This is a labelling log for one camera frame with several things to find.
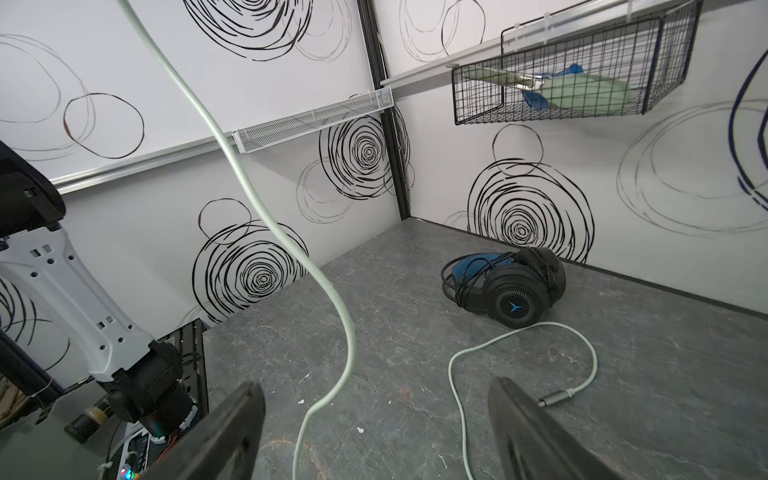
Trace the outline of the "mint green headphones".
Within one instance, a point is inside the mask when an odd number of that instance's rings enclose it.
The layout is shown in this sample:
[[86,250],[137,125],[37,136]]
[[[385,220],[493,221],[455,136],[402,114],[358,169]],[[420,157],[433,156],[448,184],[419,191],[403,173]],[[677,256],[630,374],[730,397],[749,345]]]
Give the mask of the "mint green headphones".
[[[230,142],[225,139],[223,130],[220,128],[220,126],[215,121],[215,119],[210,114],[210,112],[207,110],[207,108],[203,105],[203,103],[199,100],[199,98],[194,94],[191,88],[183,80],[181,75],[172,66],[170,61],[167,59],[167,57],[164,55],[164,53],[161,51],[161,49],[152,39],[151,35],[148,33],[148,31],[142,24],[141,20],[133,10],[129,1],[116,1],[116,2],[120,7],[124,17],[131,25],[133,31],[141,39],[143,44],[149,49],[149,51],[152,53],[152,55],[155,57],[158,63],[168,73],[168,75],[174,81],[176,86],[189,100],[191,105],[194,107],[194,109],[197,111],[197,113],[200,115],[202,120],[206,123],[207,127],[212,132],[215,140],[219,144],[226,159],[228,160],[229,165],[233,170],[233,173],[236,176],[239,185],[241,186],[244,193],[246,194],[246,197],[250,201],[258,217],[265,223],[267,228],[276,237],[276,239],[283,246],[283,248],[286,249],[290,253],[290,255],[297,262],[299,262],[301,266],[304,267],[304,269],[312,276],[315,282],[322,288],[322,290],[325,292],[325,294],[327,295],[327,297],[335,307],[339,315],[339,318],[342,322],[343,329],[346,336],[346,344],[347,344],[346,364],[345,364],[343,373],[341,374],[336,384],[325,396],[323,396],[315,404],[309,407],[309,409],[307,410],[302,420],[296,446],[294,448],[293,461],[292,461],[292,479],[298,479],[299,463],[301,459],[302,448],[303,448],[305,436],[308,433],[310,420],[313,418],[315,414],[319,413],[322,409],[329,407],[331,403],[333,403],[336,396],[342,392],[343,388],[348,384],[348,382],[352,377],[352,374],[354,373],[355,366],[356,366],[356,359],[357,359],[357,336],[356,336],[354,321],[348,311],[346,304],[344,303],[342,297],[339,295],[338,291],[335,289],[332,282],[325,276],[325,274],[320,270],[320,268],[311,260],[309,255],[304,253],[304,251],[301,248],[299,248],[297,245],[295,245],[292,242],[288,234],[280,226],[279,222],[277,222],[273,218],[273,216],[270,214],[267,207],[263,204],[261,198],[259,197],[257,191],[255,190],[252,182],[250,181],[247,175],[247,172],[245,171],[244,167],[239,161],[238,154],[235,152]],[[598,355],[593,344],[578,330],[558,322],[545,321],[539,324],[539,326],[541,325],[562,328],[575,334],[580,340],[582,340],[586,344],[592,357],[592,369],[587,379],[581,384],[573,388],[566,388],[561,391],[555,392],[551,395],[545,396],[543,400],[538,402],[538,406],[545,407],[545,406],[552,406],[561,401],[565,401],[566,399],[571,399],[581,391],[587,389],[597,376],[599,363],[598,363]],[[471,472],[471,467],[468,459],[468,434],[467,434],[466,414],[454,383],[453,363],[455,362],[456,359],[458,359],[462,355],[479,351],[499,341],[505,340],[506,338],[510,338],[513,335],[519,334],[526,330],[530,330],[532,328],[536,328],[536,326],[537,325],[513,330],[510,333],[502,334],[491,340],[486,341],[485,343],[482,343],[477,346],[470,347],[464,350],[460,350],[459,352],[454,354],[449,360],[448,379],[449,379],[449,385],[450,385],[450,388],[451,388],[451,391],[460,415],[462,462],[463,462],[467,479],[474,479],[474,477]]]

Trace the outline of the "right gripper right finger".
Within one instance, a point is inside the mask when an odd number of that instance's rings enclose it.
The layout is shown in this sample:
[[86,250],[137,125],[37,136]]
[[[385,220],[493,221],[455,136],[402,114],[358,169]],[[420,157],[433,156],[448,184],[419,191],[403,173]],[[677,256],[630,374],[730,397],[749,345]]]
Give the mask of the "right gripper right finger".
[[496,377],[488,411],[506,479],[617,479],[519,386]]

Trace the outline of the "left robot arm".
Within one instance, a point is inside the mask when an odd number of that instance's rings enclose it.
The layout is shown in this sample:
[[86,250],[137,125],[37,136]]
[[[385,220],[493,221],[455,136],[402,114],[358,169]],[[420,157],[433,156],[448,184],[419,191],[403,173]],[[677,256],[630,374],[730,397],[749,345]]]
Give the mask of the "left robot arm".
[[1,148],[1,275],[27,294],[82,352],[113,412],[156,438],[188,427],[197,411],[181,383],[182,359],[120,309],[81,261],[62,225],[53,184]]

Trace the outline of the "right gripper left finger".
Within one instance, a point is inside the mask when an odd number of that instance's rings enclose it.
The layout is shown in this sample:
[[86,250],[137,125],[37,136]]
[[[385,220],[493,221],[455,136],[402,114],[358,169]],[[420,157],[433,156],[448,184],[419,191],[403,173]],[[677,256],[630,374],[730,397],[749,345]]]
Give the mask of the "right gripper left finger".
[[265,417],[261,385],[244,382],[140,477],[249,480]]

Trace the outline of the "black blue headphones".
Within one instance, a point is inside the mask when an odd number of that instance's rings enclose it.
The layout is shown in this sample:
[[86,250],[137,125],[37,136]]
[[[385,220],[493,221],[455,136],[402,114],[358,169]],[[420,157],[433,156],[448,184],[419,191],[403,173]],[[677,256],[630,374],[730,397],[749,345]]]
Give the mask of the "black blue headphones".
[[537,323],[566,290],[565,268],[547,248],[464,255],[440,276],[444,295],[458,307],[511,329]]

